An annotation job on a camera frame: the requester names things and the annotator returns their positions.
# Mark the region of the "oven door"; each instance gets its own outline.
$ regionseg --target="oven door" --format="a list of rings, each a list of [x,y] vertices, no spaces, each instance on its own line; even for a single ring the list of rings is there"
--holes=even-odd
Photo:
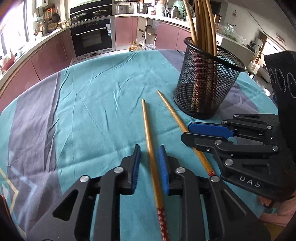
[[[111,19],[96,19],[71,28],[76,57],[112,48],[114,26]]]

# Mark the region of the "red patterned chopstick end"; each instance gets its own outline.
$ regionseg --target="red patterned chopstick end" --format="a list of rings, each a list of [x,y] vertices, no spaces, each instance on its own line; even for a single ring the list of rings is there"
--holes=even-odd
[[[164,207],[158,208],[157,209],[157,214],[158,214],[158,221],[160,225],[160,231],[161,231],[161,238],[163,241],[169,241],[169,235],[168,235],[168,226],[165,218],[165,209]]]

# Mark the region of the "stainless steel pot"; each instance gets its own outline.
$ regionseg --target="stainless steel pot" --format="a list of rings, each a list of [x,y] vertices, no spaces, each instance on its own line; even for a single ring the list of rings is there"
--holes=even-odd
[[[138,13],[148,13],[148,7],[150,3],[138,2],[137,12]]]
[[[126,14],[129,13],[129,5],[117,5],[115,14]]]

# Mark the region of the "table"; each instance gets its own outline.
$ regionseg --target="table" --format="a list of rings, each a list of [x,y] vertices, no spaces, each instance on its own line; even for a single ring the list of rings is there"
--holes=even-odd
[[[32,86],[0,115],[0,189],[13,221],[25,236],[49,207],[82,175],[101,176],[141,146],[137,189],[120,198],[121,240],[160,240],[151,184],[141,99],[147,103],[154,150],[196,175],[207,177],[193,150],[157,94],[160,90],[188,125],[196,119],[172,97],[183,63],[176,50],[122,53],[70,66]],[[241,73],[214,117],[273,113],[277,108],[246,73]],[[206,157],[219,174],[211,154]],[[228,184],[259,216],[258,197]],[[179,197],[164,196],[171,240],[178,240]]]

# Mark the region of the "oven handle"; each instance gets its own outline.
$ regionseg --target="oven handle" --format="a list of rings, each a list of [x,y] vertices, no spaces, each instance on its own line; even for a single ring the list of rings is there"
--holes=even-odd
[[[97,28],[97,29],[93,29],[93,30],[86,31],[86,32],[83,32],[83,33],[80,33],[80,34],[75,34],[75,35],[78,36],[78,35],[81,35],[81,34],[89,33],[89,32],[96,31],[96,30],[100,30],[100,29],[106,29],[106,28],[107,28],[107,27]]]

